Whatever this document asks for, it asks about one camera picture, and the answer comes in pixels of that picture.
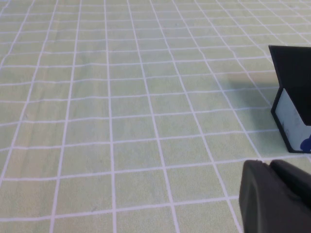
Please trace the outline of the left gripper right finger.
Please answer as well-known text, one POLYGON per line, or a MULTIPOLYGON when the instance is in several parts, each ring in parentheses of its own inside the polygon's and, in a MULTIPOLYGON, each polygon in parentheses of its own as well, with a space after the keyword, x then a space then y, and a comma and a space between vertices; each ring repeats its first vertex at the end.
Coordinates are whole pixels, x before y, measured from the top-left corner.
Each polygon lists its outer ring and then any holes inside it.
POLYGON ((311 207, 311 175, 309 173, 283 160, 273 160, 271 169, 308 208, 311 207))

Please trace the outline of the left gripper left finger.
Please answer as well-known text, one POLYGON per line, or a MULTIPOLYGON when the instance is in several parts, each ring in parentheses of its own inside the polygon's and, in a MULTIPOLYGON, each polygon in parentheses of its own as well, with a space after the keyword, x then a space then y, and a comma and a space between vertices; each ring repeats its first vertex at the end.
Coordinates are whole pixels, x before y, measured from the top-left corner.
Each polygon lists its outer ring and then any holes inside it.
POLYGON ((311 231, 311 208, 286 186, 271 163, 244 162, 239 205, 246 233, 311 231))

